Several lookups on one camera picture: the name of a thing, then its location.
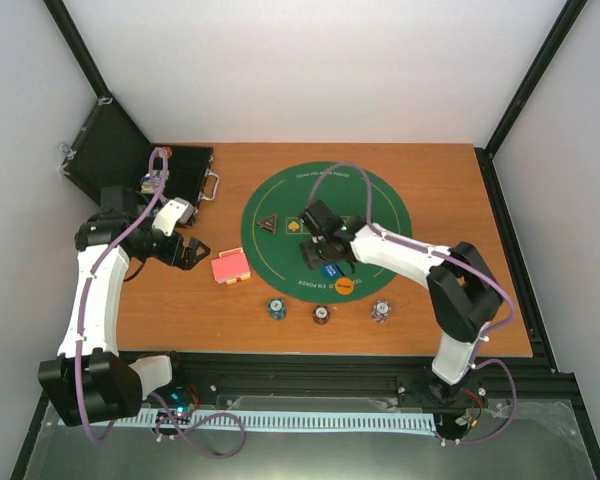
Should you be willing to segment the blue small blind button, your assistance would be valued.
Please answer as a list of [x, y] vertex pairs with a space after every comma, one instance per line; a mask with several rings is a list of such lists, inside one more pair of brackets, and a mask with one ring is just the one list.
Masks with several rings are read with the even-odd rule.
[[338, 265], [333, 263], [324, 264], [321, 273], [326, 279], [338, 279], [343, 275]]

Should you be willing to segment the orange big blind button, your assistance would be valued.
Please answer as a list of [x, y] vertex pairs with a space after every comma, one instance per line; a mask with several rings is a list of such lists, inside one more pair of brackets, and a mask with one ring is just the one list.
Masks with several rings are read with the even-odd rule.
[[341, 296], [349, 296], [355, 290], [355, 282], [348, 277], [340, 277], [334, 282], [334, 290]]

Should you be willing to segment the triangular dealer button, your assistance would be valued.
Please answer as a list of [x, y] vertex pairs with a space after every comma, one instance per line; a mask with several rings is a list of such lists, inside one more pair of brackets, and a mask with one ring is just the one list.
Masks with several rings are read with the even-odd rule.
[[277, 232], [278, 214], [268, 215], [256, 222], [256, 225], [272, 234]]

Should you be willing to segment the dark red chip stack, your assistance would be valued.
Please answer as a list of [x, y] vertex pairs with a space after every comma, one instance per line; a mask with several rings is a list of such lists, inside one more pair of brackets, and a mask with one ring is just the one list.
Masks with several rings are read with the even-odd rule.
[[313, 321], [318, 325], [324, 325], [329, 321], [330, 312], [325, 305], [317, 305], [312, 311]]

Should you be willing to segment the red playing card deck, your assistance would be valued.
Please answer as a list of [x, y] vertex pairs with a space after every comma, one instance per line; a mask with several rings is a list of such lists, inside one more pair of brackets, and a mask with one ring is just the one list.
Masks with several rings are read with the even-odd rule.
[[220, 252], [211, 261], [214, 280], [218, 284], [235, 284], [251, 278], [251, 269], [242, 247]]

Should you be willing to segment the blue poker chip stack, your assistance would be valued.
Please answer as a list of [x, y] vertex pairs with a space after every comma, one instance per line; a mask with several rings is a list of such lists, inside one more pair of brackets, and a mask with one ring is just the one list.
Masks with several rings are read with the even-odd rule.
[[269, 316], [276, 321], [284, 320], [287, 316], [285, 302], [281, 298], [272, 298], [267, 308]]

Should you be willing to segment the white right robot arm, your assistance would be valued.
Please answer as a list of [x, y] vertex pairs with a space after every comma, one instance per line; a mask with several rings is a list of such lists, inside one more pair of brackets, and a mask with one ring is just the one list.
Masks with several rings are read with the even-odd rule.
[[453, 395], [474, 366], [477, 347], [504, 300], [478, 250], [467, 242], [446, 247], [416, 241], [364, 217], [344, 220], [321, 200], [309, 204], [299, 220], [311, 235], [300, 247], [309, 268], [373, 265], [428, 291], [442, 331], [430, 390], [439, 398]]

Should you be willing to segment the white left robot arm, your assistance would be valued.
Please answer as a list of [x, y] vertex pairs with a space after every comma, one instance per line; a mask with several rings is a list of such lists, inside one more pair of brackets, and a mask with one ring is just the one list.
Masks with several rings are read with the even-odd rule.
[[99, 213], [75, 236], [79, 278], [67, 332], [56, 358], [38, 369], [39, 383], [65, 425], [133, 417], [152, 392], [170, 403], [186, 395], [188, 378], [173, 368], [172, 355], [127, 363], [119, 356], [116, 332], [132, 260], [154, 258], [190, 270], [209, 255], [208, 246], [176, 230], [193, 213], [181, 198], [140, 206], [129, 187], [102, 189]]

